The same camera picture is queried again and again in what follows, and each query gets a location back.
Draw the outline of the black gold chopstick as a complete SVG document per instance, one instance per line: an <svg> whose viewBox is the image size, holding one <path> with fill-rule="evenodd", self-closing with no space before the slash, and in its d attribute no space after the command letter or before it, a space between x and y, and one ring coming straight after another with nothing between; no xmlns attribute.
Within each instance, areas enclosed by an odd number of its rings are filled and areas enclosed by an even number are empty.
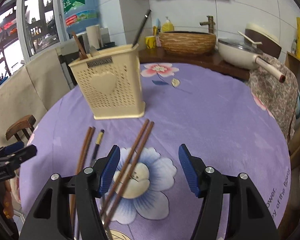
<svg viewBox="0 0 300 240"><path fill-rule="evenodd" d="M98 149L100 147L100 143L102 141L103 135L104 135L104 129L100 130L100 132L97 136L96 144L95 144L94 151L93 151L93 155L92 155L92 158L91 158L91 161L90 161L90 167L93 167L94 163L96 162Z"/></svg>

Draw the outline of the wooden chair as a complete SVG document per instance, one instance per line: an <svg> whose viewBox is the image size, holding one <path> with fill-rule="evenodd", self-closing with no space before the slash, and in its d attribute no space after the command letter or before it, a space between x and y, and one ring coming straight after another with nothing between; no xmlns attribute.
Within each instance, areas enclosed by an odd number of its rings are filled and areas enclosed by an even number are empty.
<svg viewBox="0 0 300 240"><path fill-rule="evenodd" d="M36 119L33 115L26 115L12 124L6 131L5 138L7 141L11 139L11 137L15 137L17 141L21 141L21 137L18 135L18 132L22 131L27 140L30 139L30 135L28 133L28 129L33 133L34 125L36 123Z"/></svg>

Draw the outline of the cream plastic utensil holder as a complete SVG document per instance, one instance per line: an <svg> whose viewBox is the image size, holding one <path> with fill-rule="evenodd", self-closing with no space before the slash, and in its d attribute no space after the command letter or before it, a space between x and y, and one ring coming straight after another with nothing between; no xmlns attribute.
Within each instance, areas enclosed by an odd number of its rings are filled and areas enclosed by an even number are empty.
<svg viewBox="0 0 300 240"><path fill-rule="evenodd" d="M69 64L96 120L140 118L145 114L138 46L104 49Z"/></svg>

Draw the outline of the floral cloth cover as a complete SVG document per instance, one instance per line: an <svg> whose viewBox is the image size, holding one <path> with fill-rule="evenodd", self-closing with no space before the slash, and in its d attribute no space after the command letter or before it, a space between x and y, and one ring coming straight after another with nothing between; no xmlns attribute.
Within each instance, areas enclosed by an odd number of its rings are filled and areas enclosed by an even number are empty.
<svg viewBox="0 0 300 240"><path fill-rule="evenodd" d="M263 68L250 71L246 85L252 93L260 99L267 110L278 123L286 141L290 141L294 134L296 108L298 98L298 82L293 72L277 58L263 54L261 58L279 70L285 77L280 83Z"/></svg>

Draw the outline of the cream frying pan with lid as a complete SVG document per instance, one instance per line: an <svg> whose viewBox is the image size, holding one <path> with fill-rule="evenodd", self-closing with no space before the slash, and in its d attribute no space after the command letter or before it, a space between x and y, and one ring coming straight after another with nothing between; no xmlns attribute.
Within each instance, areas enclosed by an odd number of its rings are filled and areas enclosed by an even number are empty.
<svg viewBox="0 0 300 240"><path fill-rule="evenodd" d="M260 49L248 45L243 41L219 38L218 52L224 61L235 67L247 70L255 70L261 67L280 83L284 83L286 80L284 74L262 59L263 52Z"/></svg>

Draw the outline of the dark wooden counter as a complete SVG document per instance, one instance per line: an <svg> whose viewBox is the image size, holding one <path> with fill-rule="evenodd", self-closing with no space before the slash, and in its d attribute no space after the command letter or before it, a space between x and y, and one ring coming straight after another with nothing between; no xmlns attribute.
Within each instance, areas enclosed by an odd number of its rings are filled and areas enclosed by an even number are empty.
<svg viewBox="0 0 300 240"><path fill-rule="evenodd" d="M250 77L249 70L238 68L227 63L218 52L211 52L199 56L183 56L169 54L162 48L154 48L140 50L139 59L141 63L162 62L192 64L242 81L248 81Z"/></svg>

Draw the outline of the woven basket sink basin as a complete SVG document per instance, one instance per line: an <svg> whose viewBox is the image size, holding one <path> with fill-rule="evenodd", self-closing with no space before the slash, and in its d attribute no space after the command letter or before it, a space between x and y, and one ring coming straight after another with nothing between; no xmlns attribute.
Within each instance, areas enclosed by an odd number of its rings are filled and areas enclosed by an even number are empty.
<svg viewBox="0 0 300 240"><path fill-rule="evenodd" d="M161 47L169 54L198 56L211 52L216 45L216 35L190 31L159 33Z"/></svg>

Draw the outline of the wooden side shelf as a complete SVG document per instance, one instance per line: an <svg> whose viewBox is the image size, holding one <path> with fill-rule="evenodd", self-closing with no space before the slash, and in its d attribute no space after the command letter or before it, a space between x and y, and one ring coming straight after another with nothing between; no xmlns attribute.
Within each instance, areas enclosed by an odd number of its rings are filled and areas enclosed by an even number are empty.
<svg viewBox="0 0 300 240"><path fill-rule="evenodd" d="M298 59L294 54L287 52L285 66L293 72L297 80L300 82L300 59Z"/></svg>

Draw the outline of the paper towel roll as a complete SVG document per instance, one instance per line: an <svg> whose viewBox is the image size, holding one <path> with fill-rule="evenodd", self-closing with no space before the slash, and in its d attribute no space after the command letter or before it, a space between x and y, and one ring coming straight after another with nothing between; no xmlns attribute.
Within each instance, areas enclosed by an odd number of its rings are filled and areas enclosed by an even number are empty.
<svg viewBox="0 0 300 240"><path fill-rule="evenodd" d="M86 27L86 33L88 37L89 46L93 46L95 49L101 48L101 36L100 36L100 26L91 25Z"/></svg>

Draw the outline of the brown white rice cooker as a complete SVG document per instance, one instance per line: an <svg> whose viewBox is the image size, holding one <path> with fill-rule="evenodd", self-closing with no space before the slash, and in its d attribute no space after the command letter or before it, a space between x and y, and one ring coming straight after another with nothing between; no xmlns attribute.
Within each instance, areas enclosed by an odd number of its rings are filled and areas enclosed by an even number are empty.
<svg viewBox="0 0 300 240"><path fill-rule="evenodd" d="M262 42L262 44L258 44L257 47L264 53L277 59L279 58L282 47L279 44L279 39L275 35L254 23L247 23L244 34L254 42Z"/></svg>

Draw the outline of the yellow mug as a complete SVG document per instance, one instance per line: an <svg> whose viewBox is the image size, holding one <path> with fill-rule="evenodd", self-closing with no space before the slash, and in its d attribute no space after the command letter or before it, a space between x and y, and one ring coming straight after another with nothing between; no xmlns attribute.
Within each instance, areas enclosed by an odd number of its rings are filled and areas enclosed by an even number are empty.
<svg viewBox="0 0 300 240"><path fill-rule="evenodd" d="M157 39L155 36L146 36L145 44L147 49L154 49L157 47Z"/></svg>

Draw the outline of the brass faucet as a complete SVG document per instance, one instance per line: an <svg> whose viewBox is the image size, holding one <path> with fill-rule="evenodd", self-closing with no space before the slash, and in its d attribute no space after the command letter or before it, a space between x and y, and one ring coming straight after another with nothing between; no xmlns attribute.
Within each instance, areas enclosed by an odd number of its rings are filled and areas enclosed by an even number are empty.
<svg viewBox="0 0 300 240"><path fill-rule="evenodd" d="M207 21L200 22L199 25L200 26L207 25L209 33L214 34L215 22L213 16L207 16Z"/></svg>

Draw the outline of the yellow soap bottle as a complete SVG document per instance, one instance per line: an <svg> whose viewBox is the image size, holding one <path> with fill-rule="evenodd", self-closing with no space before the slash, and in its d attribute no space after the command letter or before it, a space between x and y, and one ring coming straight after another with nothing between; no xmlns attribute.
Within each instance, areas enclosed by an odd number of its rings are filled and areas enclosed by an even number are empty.
<svg viewBox="0 0 300 240"><path fill-rule="evenodd" d="M169 20L169 18L166 16L166 21L161 27L161 32L165 33L165 32L171 32L171 31L174 31L174 25Z"/></svg>

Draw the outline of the blue water bottle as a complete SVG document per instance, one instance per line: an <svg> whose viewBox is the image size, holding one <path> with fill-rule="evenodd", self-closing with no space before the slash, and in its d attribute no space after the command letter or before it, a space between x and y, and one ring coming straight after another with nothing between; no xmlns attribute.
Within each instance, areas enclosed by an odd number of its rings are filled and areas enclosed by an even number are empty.
<svg viewBox="0 0 300 240"><path fill-rule="evenodd" d="M62 0L66 32L79 34L100 23L99 0Z"/></svg>

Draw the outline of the black chopstick in holder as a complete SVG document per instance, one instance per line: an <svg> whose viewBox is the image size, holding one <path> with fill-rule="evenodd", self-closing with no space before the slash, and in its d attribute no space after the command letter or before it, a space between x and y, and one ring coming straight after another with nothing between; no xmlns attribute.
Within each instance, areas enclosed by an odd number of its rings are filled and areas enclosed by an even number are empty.
<svg viewBox="0 0 300 240"><path fill-rule="evenodd" d="M151 9L148 9L148 10L146 11L146 13L145 13L143 19L142 19L142 22L141 22L141 24L140 24L140 27L139 27L139 29L138 29L138 31L137 31L137 33L136 33L136 36L135 36L135 38L134 38L134 41L133 41L133 43L132 43L132 47L133 47L133 48L138 44L139 38L140 38L140 36L141 36L141 34L142 34L142 32L143 32L143 29L144 29L144 27L145 27L145 25L146 25L146 23L147 23L147 20L148 20L150 14L151 14Z"/></svg>

